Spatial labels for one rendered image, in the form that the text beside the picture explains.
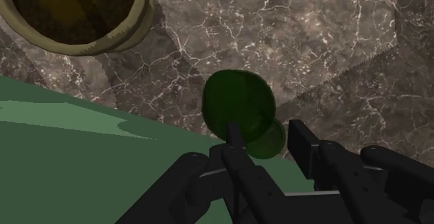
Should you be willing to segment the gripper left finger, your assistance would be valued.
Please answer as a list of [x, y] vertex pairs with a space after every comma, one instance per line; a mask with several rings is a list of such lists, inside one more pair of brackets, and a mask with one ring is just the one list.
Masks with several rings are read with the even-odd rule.
[[234, 123], [227, 126], [225, 144], [209, 155], [181, 155], [115, 224], [195, 224], [219, 199], [233, 224], [285, 222], [285, 195], [248, 156]]

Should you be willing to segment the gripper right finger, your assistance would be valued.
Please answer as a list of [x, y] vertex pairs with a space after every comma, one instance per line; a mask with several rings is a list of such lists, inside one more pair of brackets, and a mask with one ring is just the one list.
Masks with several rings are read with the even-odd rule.
[[339, 191], [354, 224], [434, 224], [434, 168], [378, 145], [352, 153], [301, 120], [287, 149], [317, 190]]

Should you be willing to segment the dark green cup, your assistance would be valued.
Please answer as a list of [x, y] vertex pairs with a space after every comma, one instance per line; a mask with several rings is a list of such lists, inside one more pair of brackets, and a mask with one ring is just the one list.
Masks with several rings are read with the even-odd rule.
[[207, 128], [224, 141], [227, 124], [237, 123], [248, 154], [256, 159], [270, 159], [284, 147], [276, 109], [270, 86], [254, 72], [219, 70], [205, 82], [202, 117]]

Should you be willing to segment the olive round basket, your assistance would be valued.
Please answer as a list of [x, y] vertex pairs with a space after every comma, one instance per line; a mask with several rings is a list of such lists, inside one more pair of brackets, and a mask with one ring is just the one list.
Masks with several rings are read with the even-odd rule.
[[131, 49], [150, 30], [154, 0], [0, 0], [0, 16], [26, 41], [68, 56]]

